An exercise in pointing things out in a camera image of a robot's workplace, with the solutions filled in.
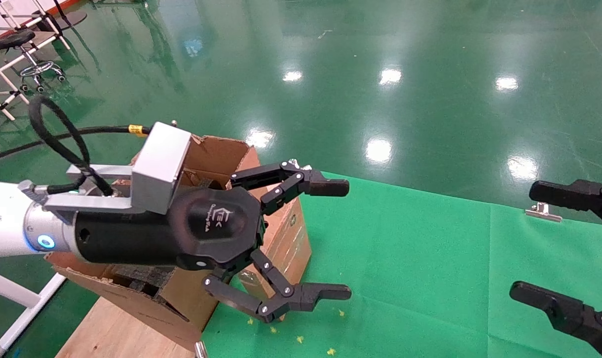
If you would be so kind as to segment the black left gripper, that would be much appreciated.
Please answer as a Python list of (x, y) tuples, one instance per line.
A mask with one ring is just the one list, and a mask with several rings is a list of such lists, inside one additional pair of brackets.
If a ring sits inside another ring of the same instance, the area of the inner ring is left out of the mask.
[(189, 186), (165, 214), (80, 212), (75, 235), (90, 263), (240, 271), (266, 227), (260, 202), (243, 188)]

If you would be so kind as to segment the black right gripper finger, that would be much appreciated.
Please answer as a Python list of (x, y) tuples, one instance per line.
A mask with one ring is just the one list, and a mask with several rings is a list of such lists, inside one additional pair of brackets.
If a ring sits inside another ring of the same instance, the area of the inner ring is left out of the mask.
[(525, 281), (512, 284), (510, 297), (543, 311), (553, 329), (587, 342), (602, 356), (602, 311), (581, 300)]
[(538, 180), (529, 190), (532, 201), (577, 211), (591, 211), (602, 220), (602, 183), (578, 179), (569, 185)]

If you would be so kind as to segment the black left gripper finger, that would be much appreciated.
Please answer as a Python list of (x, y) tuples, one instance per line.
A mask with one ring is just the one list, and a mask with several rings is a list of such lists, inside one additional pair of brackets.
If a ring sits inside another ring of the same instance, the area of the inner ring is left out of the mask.
[(274, 185), (260, 197), (260, 212), (271, 215), (303, 193), (310, 196), (344, 197), (350, 183), (345, 179), (328, 179), (315, 169), (303, 169), (290, 161), (258, 166), (235, 172), (230, 177), (233, 188), (245, 190)]
[(292, 285), (259, 249), (250, 254), (260, 275), (266, 279), (275, 294), (262, 300), (224, 282), (229, 276), (225, 270), (214, 270), (203, 280), (205, 291), (235, 310), (239, 310), (264, 323), (272, 323), (289, 311), (313, 311), (322, 299), (348, 300), (351, 289), (344, 284), (299, 283)]

